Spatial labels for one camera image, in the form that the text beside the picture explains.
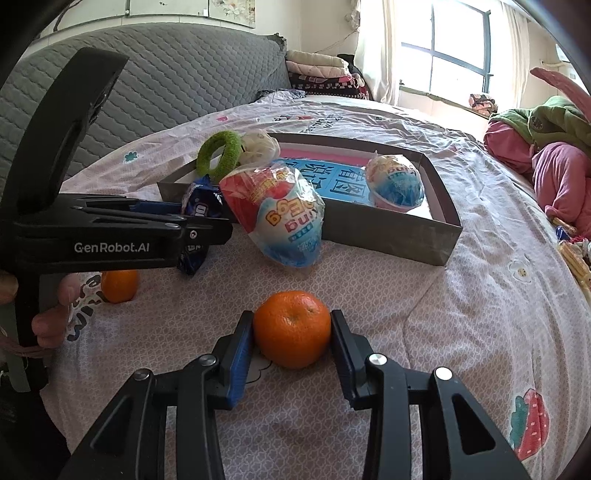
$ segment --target human hand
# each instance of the human hand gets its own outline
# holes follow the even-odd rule
[[[4,305],[14,300],[17,295],[18,281],[16,277],[0,271],[0,304]],[[80,280],[78,275],[65,276],[58,288],[57,298],[60,304],[46,312],[33,317],[31,328],[37,335],[37,342],[43,348],[57,348],[64,341],[67,323],[70,317],[70,304],[80,295]]]

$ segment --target plastic bag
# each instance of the plastic bag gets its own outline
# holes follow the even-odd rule
[[[220,189],[266,256],[296,268],[318,260],[324,201],[299,170],[283,163],[240,167],[222,179]]]
[[[380,208],[408,212],[425,198],[420,173],[403,155],[372,158],[365,167],[365,177],[371,198]]]

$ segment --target headboard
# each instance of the headboard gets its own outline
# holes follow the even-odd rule
[[[135,24],[67,38],[21,60],[0,90],[0,192],[41,98],[82,47],[129,57],[97,121],[74,155],[72,176],[112,150],[150,133],[289,88],[285,41],[230,28]]]

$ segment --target metal screw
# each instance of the metal screw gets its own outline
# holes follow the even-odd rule
[[[369,356],[369,362],[374,365],[383,365],[387,361],[388,358],[385,355],[382,355],[381,353],[372,353]]]
[[[206,353],[205,355],[200,356],[198,360],[199,363],[204,367],[210,367],[217,362],[217,358],[215,358],[215,356],[213,356],[210,353]]]
[[[453,377],[452,371],[446,367],[439,367],[435,370],[435,376],[441,380],[451,380]]]
[[[146,378],[148,378],[150,376],[150,373],[152,373],[152,372],[149,369],[140,368],[139,370],[136,370],[134,372],[134,380],[141,382],[142,380],[145,380]]]

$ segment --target orange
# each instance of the orange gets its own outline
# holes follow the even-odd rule
[[[330,313],[305,291],[275,293],[255,312],[255,342],[269,360],[286,368],[316,362],[330,342]]]
[[[100,275],[100,289],[111,303],[130,301],[138,291],[137,270],[113,270]]]

